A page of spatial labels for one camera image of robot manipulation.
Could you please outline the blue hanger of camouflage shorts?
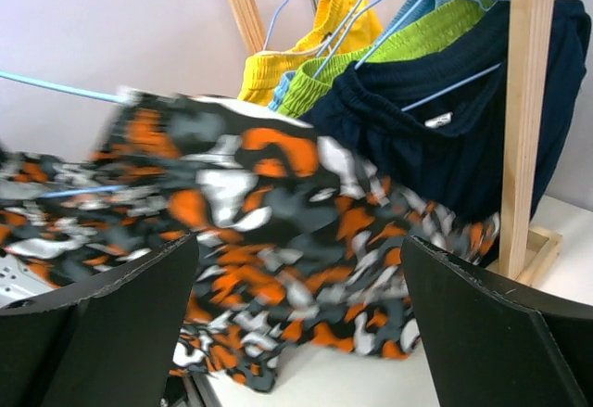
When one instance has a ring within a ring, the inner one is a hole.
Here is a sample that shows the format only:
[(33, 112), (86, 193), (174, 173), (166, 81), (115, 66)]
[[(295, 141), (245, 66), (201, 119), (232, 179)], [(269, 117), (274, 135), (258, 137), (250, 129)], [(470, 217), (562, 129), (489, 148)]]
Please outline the blue hanger of camouflage shorts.
[[(121, 95), (110, 95), (100, 92), (95, 92), (91, 90), (81, 89), (77, 87), (67, 86), (64, 84), (59, 83), (51, 83), (47, 81), (42, 81), (30, 77), (25, 77), (13, 73), (9, 73), (6, 71), (1, 71), (1, 78), (15, 82), (15, 83), (22, 83), (33, 87), (43, 88), (45, 90), (50, 90), (66, 95), (74, 95), (79, 97), (84, 97), (88, 99), (93, 99), (102, 102), (108, 102), (113, 104), (126, 104), (127, 99)], [(57, 190), (53, 192), (48, 192), (45, 194), (41, 194), (40, 198), (52, 198), (52, 197), (72, 197), (78, 196), (83, 194), (96, 194), (102, 192), (117, 192), (124, 189), (123, 185), (101, 185), (95, 187), (87, 187), (87, 188), (71, 188), (71, 189), (63, 189)]]

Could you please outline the blue hanger of navy shorts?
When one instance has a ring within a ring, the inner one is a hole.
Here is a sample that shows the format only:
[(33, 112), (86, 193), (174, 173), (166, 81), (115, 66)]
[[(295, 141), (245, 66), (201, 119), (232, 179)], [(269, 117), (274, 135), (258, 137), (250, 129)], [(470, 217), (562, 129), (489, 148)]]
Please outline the blue hanger of navy shorts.
[(416, 101), (414, 103), (411, 103), (411, 104), (407, 105), (406, 107), (402, 108), (401, 111), (402, 112), (408, 112), (408, 111), (410, 111), (412, 109), (418, 108), (418, 107), (420, 107), (420, 106), (422, 106), (424, 104), (427, 104), (428, 102), (431, 102), (431, 101), (439, 98), (440, 96), (446, 95), (446, 94), (448, 94), (448, 93), (450, 93), (450, 92), (452, 92), (452, 91), (454, 91), (456, 89), (459, 89), (459, 88), (461, 88), (462, 86), (464, 86), (464, 85), (466, 85), (468, 83), (471, 83), (471, 82), (473, 82), (475, 80), (478, 80), (480, 78), (483, 78), (484, 76), (488, 75), (489, 73), (491, 73), (491, 72), (499, 69), (500, 66), (501, 66), (501, 64), (502, 63), (495, 64), (495, 65), (493, 65), (493, 66), (491, 66), (491, 67), (489, 67), (487, 69), (481, 70), (481, 71), (475, 73), (474, 75), (471, 75), (471, 76), (469, 76), (469, 77), (467, 77), (467, 78), (465, 78), (465, 79), (463, 79), (461, 81), (458, 81), (456, 83), (453, 83), (452, 85), (449, 85), (449, 86), (445, 87), (444, 89), (442, 89), (442, 90), (440, 90), (438, 92), (435, 92), (435, 93), (433, 93), (433, 94), (431, 94), (431, 95), (429, 95), (429, 96), (427, 96), (427, 97), (425, 97), (425, 98), (423, 98), (423, 99), (421, 99), (419, 101)]

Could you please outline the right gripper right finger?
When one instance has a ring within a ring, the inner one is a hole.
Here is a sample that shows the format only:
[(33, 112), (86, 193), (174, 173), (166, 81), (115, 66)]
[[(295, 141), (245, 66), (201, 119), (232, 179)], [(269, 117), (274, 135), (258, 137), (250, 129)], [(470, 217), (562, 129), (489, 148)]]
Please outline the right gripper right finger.
[(440, 405), (591, 405), (591, 306), (414, 236), (401, 259)]

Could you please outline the aluminium mounting rail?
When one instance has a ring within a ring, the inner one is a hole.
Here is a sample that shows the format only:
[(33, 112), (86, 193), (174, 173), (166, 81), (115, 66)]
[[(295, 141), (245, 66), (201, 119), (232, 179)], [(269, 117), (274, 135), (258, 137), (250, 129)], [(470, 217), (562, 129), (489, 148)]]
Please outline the aluminium mounting rail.
[(221, 407), (222, 404), (204, 375), (169, 376), (160, 407)]

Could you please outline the orange camouflage shorts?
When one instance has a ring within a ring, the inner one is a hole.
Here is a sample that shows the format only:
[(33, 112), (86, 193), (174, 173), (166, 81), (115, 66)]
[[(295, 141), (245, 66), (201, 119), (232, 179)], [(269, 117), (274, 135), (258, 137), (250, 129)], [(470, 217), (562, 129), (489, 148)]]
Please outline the orange camouflage shorts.
[(420, 333), (408, 235), (479, 263), (499, 216), (467, 223), (312, 126), (226, 97), (126, 97), (87, 161), (3, 151), (1, 250), (44, 286), (192, 235), (199, 248), (171, 374), (270, 392), (291, 346), (388, 360)]

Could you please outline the light blue shorts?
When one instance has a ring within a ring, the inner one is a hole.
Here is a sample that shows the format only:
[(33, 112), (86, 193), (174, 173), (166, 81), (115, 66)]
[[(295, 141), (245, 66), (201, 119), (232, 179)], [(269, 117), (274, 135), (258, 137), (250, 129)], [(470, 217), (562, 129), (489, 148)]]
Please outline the light blue shorts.
[[(450, 0), (422, 0), (420, 4), (416, 6), (415, 9), (410, 11), (410, 9), (413, 8), (417, 0), (407, 0), (399, 9), (398, 13), (389, 22), (389, 24), (386, 26), (383, 32), (378, 36), (372, 36), (370, 44), (368, 46), (363, 47), (362, 51), (364, 51), (367, 48), (370, 48), (376, 39), (380, 39), (381, 37), (383, 37), (392, 28), (397, 28), (398, 30), (401, 30), (407, 27), (408, 25), (412, 24), (414, 21), (434, 11), (436, 8), (443, 6), (448, 1)], [(268, 104), (268, 108), (270, 110), (279, 110), (288, 92), (290, 82), (296, 77), (297, 73), (300, 70), (301, 67), (299, 67), (296, 70), (288, 70), (287, 72), (283, 73), (281, 80), (279, 81), (278, 85), (273, 91), (272, 99)]]

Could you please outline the lime green shorts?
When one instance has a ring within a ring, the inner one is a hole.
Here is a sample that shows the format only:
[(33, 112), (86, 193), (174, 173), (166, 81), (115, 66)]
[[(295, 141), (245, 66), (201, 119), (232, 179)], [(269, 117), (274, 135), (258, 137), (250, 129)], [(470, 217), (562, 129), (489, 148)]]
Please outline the lime green shorts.
[[(486, 1), (487, 10), (494, 4)], [(470, 30), (485, 13), (473, 1), (450, 0), (396, 31), (368, 60), (374, 63), (412, 60), (441, 51)], [(334, 79), (345, 71), (348, 64), (360, 60), (371, 48), (304, 62), (275, 112), (292, 118), (300, 117), (329, 92)]]

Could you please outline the yellow shorts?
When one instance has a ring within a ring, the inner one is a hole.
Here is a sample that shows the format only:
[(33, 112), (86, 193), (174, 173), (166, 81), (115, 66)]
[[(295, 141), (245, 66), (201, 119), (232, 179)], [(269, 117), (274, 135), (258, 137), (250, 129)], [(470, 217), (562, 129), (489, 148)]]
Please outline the yellow shorts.
[[(238, 99), (260, 106), (272, 101), (274, 89), (283, 74), (297, 70), (313, 59), (359, 0), (320, 0), (312, 29), (286, 51), (264, 50), (246, 59), (243, 83)], [(366, 11), (353, 24), (336, 55), (350, 53), (370, 45), (383, 31), (375, 11)]]

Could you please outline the wooden clothes rack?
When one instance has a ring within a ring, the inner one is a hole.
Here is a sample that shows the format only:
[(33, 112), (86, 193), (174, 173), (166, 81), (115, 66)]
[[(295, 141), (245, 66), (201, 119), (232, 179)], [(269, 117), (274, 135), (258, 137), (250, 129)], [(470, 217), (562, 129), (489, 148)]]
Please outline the wooden clothes rack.
[[(268, 44), (277, 15), (289, 0), (276, 10), (265, 39), (256, 1), (228, 1), (246, 48), (254, 54)], [(528, 226), (554, 0), (510, 1), (500, 253), (488, 269), (537, 286), (561, 249), (561, 235)]]

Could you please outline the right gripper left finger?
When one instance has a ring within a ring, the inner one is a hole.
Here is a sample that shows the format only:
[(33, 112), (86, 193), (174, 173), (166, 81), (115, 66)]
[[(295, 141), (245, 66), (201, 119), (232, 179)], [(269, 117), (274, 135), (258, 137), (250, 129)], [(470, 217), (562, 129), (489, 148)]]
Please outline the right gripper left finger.
[(159, 405), (198, 259), (185, 235), (2, 309), (2, 405)]

